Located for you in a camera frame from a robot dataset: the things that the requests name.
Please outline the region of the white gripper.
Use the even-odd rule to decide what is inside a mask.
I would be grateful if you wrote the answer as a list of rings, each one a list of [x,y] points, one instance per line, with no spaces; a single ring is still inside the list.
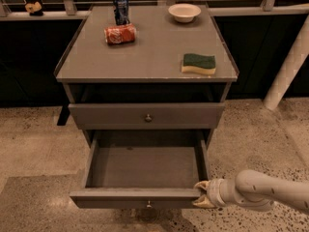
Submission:
[[[192,202],[197,208],[212,209],[214,205],[217,207],[226,207],[229,205],[238,205],[240,202],[240,195],[236,190],[235,181],[232,179],[201,181],[195,184],[194,187],[207,192],[207,196],[202,195]]]

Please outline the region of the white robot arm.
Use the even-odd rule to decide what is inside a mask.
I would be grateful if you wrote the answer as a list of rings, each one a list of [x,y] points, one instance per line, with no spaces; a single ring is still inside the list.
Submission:
[[[236,205],[247,210],[267,212],[276,203],[309,215],[309,184],[270,177],[254,170],[240,171],[233,179],[212,179],[194,186],[201,196],[193,201],[198,208]]]

